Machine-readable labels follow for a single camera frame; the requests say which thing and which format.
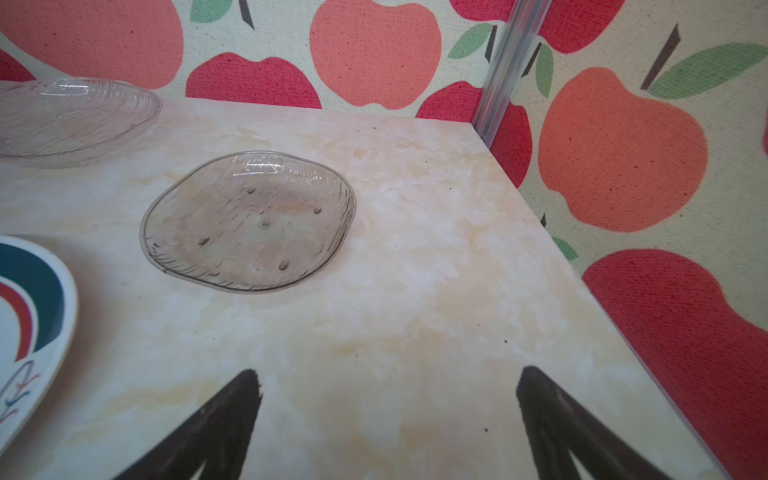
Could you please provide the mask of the green red rimmed white plate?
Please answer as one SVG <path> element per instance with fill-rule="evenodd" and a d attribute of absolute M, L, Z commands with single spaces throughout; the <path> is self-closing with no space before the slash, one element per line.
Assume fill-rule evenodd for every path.
<path fill-rule="evenodd" d="M 56 378 L 71 345 L 79 300 L 55 254 L 1 237 L 1 450 L 21 432 Z"/>

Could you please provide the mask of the clear ribbed glass plate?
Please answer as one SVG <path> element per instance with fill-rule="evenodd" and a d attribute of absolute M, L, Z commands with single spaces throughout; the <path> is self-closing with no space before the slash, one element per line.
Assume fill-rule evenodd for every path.
<path fill-rule="evenodd" d="M 161 98 L 96 78 L 11 82 L 1 87 L 1 159 L 36 168 L 100 161 L 150 129 Z"/>

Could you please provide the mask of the smoky glass dotted plate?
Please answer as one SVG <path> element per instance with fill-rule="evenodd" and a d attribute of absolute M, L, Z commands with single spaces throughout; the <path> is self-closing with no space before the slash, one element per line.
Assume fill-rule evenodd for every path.
<path fill-rule="evenodd" d="M 357 210 L 336 170 L 277 151 L 227 154 L 191 170 L 145 212 L 147 260 L 175 278 L 254 294 L 291 287 L 338 253 Z"/>

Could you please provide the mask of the right aluminium corner post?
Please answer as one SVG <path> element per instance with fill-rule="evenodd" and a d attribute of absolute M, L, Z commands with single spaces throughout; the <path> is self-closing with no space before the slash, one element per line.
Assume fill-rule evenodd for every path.
<path fill-rule="evenodd" d="M 476 133 L 490 148 L 517 83 L 534 49 L 551 0 L 516 1 L 495 47 L 480 102 L 473 117 Z"/>

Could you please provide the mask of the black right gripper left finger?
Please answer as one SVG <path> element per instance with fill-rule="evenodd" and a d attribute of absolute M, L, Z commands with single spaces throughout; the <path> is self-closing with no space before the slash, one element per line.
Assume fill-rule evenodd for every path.
<path fill-rule="evenodd" d="M 257 372 L 253 369 L 240 372 L 117 477 L 238 479 L 261 400 Z"/>

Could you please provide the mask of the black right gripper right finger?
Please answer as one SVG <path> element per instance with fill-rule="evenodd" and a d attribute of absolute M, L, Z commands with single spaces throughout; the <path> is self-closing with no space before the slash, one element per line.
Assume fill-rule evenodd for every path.
<path fill-rule="evenodd" d="M 668 477 L 538 367 L 523 368 L 516 396 L 540 479 L 579 479 L 579 464 L 594 479 Z"/>

